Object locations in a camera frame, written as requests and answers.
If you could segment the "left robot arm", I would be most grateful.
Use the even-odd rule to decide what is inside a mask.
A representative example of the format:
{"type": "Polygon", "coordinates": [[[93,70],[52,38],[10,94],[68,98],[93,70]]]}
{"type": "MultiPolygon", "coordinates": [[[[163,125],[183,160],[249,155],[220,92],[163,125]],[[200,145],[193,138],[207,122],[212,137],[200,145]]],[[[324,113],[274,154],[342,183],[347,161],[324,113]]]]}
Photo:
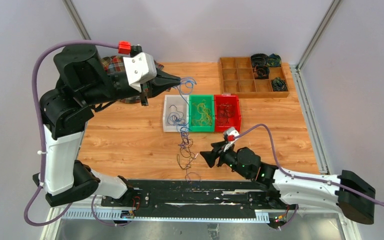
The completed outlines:
{"type": "Polygon", "coordinates": [[[139,97],[143,106],[180,84],[178,76],[157,68],[139,45],[118,46],[124,70],[105,71],[90,41],[59,44],[53,58],[59,72],[55,88],[35,98],[42,144],[42,168],[34,182],[46,191],[51,207],[71,204],[93,195],[112,198],[122,207],[133,204],[134,188],[122,176],[108,176],[78,159],[88,121],[111,104],[139,97]]]}

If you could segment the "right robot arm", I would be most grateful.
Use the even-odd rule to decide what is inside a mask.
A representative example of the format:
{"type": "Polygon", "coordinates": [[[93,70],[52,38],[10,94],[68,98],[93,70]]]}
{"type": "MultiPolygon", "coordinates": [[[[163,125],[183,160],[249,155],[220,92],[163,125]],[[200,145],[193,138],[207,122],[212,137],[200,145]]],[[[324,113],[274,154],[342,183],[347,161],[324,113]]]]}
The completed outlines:
{"type": "Polygon", "coordinates": [[[282,205],[309,205],[342,213],[351,221],[372,225],[375,204],[360,196],[374,198],[376,190],[350,170],[339,175],[317,175],[291,170],[264,163],[250,148],[238,150],[224,141],[211,144],[212,150],[199,154],[212,168],[227,165],[232,172],[256,183],[265,195],[266,203],[274,209],[282,205]]]}

